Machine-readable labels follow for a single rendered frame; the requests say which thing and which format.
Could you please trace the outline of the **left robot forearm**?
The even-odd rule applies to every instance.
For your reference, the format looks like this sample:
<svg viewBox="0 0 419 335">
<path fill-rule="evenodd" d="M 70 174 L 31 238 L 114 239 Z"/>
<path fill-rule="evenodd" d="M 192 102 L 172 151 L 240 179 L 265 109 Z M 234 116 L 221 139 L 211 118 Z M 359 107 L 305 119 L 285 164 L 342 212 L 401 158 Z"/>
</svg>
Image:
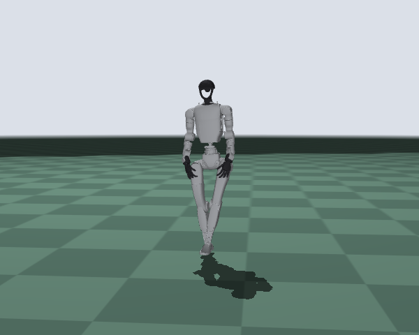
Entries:
<svg viewBox="0 0 419 335">
<path fill-rule="evenodd" d="M 233 134 L 233 138 L 226 140 L 226 154 L 230 154 L 228 157 L 230 160 L 234 159 L 234 154 L 235 154 L 235 134 L 233 131 L 232 131 L 232 134 Z"/>
</svg>

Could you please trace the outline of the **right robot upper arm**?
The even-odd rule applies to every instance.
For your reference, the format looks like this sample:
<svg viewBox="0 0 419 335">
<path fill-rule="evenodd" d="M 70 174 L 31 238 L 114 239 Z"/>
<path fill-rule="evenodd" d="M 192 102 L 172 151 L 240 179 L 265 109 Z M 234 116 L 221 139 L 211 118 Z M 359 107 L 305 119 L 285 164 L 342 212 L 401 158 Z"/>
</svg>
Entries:
<svg viewBox="0 0 419 335">
<path fill-rule="evenodd" d="M 193 133 L 194 130 L 194 107 L 188 109 L 185 112 L 185 117 L 186 117 L 186 136 L 185 136 L 185 140 L 186 141 L 194 141 L 196 135 L 195 133 Z"/>
</svg>

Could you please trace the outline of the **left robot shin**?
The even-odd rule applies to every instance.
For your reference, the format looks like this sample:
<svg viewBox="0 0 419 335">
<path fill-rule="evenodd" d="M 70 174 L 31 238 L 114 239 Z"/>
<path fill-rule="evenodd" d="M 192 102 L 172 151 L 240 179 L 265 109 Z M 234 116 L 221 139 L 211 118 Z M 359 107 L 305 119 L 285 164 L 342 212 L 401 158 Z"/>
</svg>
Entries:
<svg viewBox="0 0 419 335">
<path fill-rule="evenodd" d="M 221 204 L 219 206 L 218 206 L 218 204 L 214 203 L 212 205 L 212 208 L 209 210 L 209 216 L 208 216 L 208 220 L 207 220 L 207 236 L 206 236 L 206 241 L 205 241 L 206 244 L 208 242 L 209 242 L 209 245 L 211 244 L 214 230 L 215 230 L 215 228 L 217 226 L 217 223 L 219 221 L 221 206 L 222 206 L 222 201 L 221 201 Z"/>
</svg>

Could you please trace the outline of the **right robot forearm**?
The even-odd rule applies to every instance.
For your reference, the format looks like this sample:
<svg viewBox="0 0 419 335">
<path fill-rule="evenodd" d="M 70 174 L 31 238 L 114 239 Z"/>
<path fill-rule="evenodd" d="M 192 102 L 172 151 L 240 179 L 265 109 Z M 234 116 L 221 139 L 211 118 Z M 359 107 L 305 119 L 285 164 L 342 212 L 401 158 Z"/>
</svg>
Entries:
<svg viewBox="0 0 419 335">
<path fill-rule="evenodd" d="M 192 147 L 192 143 L 190 141 L 186 141 L 185 136 L 184 136 L 184 148 L 183 148 L 183 153 L 182 153 L 183 155 L 182 162 L 185 162 L 185 158 L 184 158 L 185 156 L 188 156 L 190 159 L 191 147 Z"/>
</svg>

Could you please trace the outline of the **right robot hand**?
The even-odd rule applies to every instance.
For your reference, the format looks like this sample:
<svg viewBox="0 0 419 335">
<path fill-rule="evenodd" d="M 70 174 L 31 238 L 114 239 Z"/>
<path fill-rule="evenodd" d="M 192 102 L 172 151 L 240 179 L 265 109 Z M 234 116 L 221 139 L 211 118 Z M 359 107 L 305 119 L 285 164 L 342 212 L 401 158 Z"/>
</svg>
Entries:
<svg viewBox="0 0 419 335">
<path fill-rule="evenodd" d="M 191 162 L 190 159 L 189 159 L 189 157 L 188 156 L 185 156 L 184 158 L 185 158 L 185 162 L 183 162 L 183 165 L 185 165 L 185 170 L 186 170 L 186 173 L 187 173 L 188 178 L 191 179 L 191 178 L 197 177 L 191 171 L 191 170 L 193 170 L 193 171 L 196 171 L 196 170 L 193 169 L 191 167 L 191 165 L 189 164 Z"/>
</svg>

